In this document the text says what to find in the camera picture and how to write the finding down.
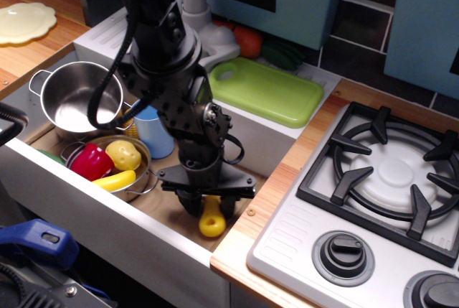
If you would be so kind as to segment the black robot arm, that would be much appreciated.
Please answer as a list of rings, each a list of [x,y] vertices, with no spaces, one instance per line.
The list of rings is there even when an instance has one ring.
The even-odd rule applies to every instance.
[[[128,12],[125,39],[112,65],[138,99],[132,114],[147,106],[176,141],[179,163],[157,173],[163,190],[176,194],[191,215],[198,215],[205,195],[220,198],[222,214],[255,195],[255,178],[224,154],[232,119],[213,101],[202,46],[186,25],[176,0],[122,0]]]

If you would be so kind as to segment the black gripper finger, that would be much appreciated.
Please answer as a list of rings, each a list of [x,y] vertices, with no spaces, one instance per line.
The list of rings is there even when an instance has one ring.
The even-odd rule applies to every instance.
[[[182,207],[188,214],[198,217],[201,212],[202,195],[195,192],[187,192],[185,190],[177,190],[176,196],[179,199]]]
[[[235,213],[236,197],[220,197],[220,210],[226,219],[233,217]]]

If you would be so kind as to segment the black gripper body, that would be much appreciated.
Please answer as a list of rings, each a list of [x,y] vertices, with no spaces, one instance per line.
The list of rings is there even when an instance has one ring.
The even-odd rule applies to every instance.
[[[160,169],[158,178],[164,190],[192,194],[253,198],[257,180],[221,158],[222,150],[209,154],[180,149],[179,164]]]

